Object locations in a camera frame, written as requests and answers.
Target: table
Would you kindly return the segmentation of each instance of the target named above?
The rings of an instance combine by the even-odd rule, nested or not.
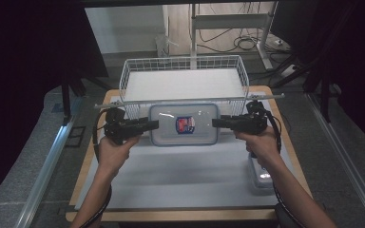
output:
[[[272,92],[267,86],[250,86],[250,92],[262,91],[265,94],[271,95]],[[104,104],[110,102],[112,96],[118,96],[118,90],[109,90],[104,99]],[[270,100],[271,111],[274,115],[282,120],[278,106],[275,100]],[[294,147],[290,141],[285,126],[282,126],[281,137],[285,143],[290,161],[298,177],[301,186],[311,195],[307,181],[301,170],[298,158]],[[85,160],[76,182],[72,197],[69,202],[69,207],[74,207],[81,193],[81,189],[86,180],[86,175],[91,163],[94,159],[94,150],[92,141],[87,148]],[[72,221],[76,216],[75,211],[69,211],[66,214],[67,220]],[[162,210],[162,211],[123,211],[123,212],[104,212],[103,221],[199,221],[199,220],[249,220],[249,219],[275,219],[273,208],[254,208],[254,209],[225,209],[225,210]]]

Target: wire basket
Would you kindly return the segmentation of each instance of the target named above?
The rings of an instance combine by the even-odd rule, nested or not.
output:
[[[189,78],[191,87],[181,89],[179,86],[183,85],[179,83],[185,78]],[[213,85],[216,81],[222,83],[220,78],[227,81],[219,87]],[[119,89],[126,115],[129,119],[138,119],[145,116],[143,110],[158,103],[209,102],[223,107],[222,115],[240,115],[245,107],[248,86],[241,57],[229,55],[126,60]],[[177,90],[186,92],[175,94]],[[131,94],[146,97],[137,98]]]

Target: wall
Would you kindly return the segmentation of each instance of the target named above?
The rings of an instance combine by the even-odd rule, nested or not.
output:
[[[156,50],[155,37],[166,33],[163,6],[86,9],[102,54]]]

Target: forearm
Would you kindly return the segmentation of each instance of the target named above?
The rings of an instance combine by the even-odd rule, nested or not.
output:
[[[285,165],[272,168],[269,173],[285,205],[305,227],[336,227]]]
[[[110,187],[112,178],[96,173],[93,183],[91,184],[82,206],[73,220],[70,227],[80,227],[85,224],[91,217],[93,217],[102,208],[106,201],[108,189]],[[90,227],[99,227],[100,220],[98,219]]]

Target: plastic food container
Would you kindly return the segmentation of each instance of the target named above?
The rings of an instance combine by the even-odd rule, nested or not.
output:
[[[218,141],[218,128],[212,119],[220,116],[215,104],[154,104],[149,120],[159,121],[159,128],[150,132],[154,145],[209,145]]]

